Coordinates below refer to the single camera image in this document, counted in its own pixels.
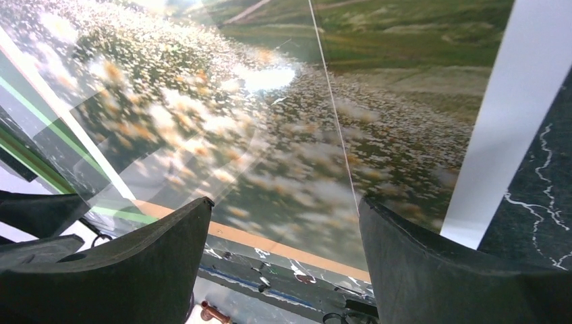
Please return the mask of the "green picture frame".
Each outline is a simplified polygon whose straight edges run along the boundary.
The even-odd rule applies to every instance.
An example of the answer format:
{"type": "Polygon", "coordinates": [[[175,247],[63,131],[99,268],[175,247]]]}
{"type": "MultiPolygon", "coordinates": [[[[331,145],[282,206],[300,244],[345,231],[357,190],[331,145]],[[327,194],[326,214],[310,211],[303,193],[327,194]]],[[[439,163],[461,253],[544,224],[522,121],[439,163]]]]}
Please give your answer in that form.
{"type": "Polygon", "coordinates": [[[47,162],[94,212],[110,217],[149,224],[155,217],[145,215],[124,198],[104,169],[77,139],[67,124],[39,98],[27,82],[11,83],[1,78],[1,106],[8,125],[31,149],[47,162]]]}

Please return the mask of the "landscape photo print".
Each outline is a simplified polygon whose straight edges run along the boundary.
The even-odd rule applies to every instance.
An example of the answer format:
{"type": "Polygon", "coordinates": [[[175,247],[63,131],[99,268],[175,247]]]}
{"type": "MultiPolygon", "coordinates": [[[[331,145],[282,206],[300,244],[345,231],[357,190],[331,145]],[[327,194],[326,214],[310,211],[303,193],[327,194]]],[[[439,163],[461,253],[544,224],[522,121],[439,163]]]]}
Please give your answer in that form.
{"type": "MultiPolygon", "coordinates": [[[[210,194],[174,186],[168,177],[176,169],[160,150],[116,151],[114,134],[95,138],[78,102],[59,100],[1,26],[1,78],[27,82],[143,214],[158,220],[206,196],[215,203],[210,221],[290,246],[332,238],[363,253],[363,197],[473,246],[512,211],[532,240],[551,229],[568,231],[563,183],[550,173],[560,161],[547,145],[556,135],[540,132],[538,123],[570,66],[570,1],[116,2],[195,23],[264,59],[275,53],[321,73],[333,110],[324,134],[341,145],[356,210],[340,220],[307,221],[270,215],[263,205],[245,216],[231,205],[250,204],[250,196],[230,187],[210,194]]],[[[42,179],[75,193],[9,127],[2,106],[1,130],[39,156],[42,179]]],[[[87,218],[114,238],[147,225],[91,207],[87,218]]]]}

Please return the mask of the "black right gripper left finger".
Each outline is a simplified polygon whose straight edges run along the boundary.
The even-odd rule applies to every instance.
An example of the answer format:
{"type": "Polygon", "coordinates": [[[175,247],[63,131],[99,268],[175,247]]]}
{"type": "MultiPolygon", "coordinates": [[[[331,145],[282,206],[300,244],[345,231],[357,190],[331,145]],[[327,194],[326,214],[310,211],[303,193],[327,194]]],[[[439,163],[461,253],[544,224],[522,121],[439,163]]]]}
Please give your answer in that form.
{"type": "Polygon", "coordinates": [[[2,323],[184,323],[212,208],[198,198],[54,263],[1,271],[2,323]]]}

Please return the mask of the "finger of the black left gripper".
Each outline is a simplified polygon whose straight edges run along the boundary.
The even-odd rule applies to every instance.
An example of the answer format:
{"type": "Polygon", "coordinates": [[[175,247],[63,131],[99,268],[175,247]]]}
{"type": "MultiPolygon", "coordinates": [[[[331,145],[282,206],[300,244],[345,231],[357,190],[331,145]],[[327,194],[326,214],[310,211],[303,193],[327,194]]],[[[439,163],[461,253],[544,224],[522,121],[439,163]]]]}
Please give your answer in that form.
{"type": "Polygon", "coordinates": [[[1,191],[1,222],[37,238],[62,234],[90,206],[78,194],[22,194],[1,191]]]}
{"type": "Polygon", "coordinates": [[[75,235],[58,236],[1,246],[1,270],[30,263],[55,263],[77,252],[85,241],[75,235]]]}

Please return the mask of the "clear acrylic sheet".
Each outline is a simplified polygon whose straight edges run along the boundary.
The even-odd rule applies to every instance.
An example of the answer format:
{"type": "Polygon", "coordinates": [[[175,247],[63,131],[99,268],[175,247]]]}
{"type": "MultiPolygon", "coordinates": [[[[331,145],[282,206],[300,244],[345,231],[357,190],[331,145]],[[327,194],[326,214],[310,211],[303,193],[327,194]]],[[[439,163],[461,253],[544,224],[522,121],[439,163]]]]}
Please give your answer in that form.
{"type": "Polygon", "coordinates": [[[1,26],[95,138],[160,150],[174,186],[230,187],[245,216],[356,214],[321,73],[116,1],[2,1],[1,26]]]}

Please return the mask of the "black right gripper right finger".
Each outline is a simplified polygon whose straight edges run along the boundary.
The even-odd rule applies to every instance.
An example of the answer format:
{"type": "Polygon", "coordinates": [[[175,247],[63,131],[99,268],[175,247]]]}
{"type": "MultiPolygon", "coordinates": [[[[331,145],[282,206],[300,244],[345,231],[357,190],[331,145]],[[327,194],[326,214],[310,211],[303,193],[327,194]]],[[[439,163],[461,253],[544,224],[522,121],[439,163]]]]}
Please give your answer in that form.
{"type": "Polygon", "coordinates": [[[570,323],[571,273],[501,259],[363,197],[362,243],[383,323],[570,323]]]}

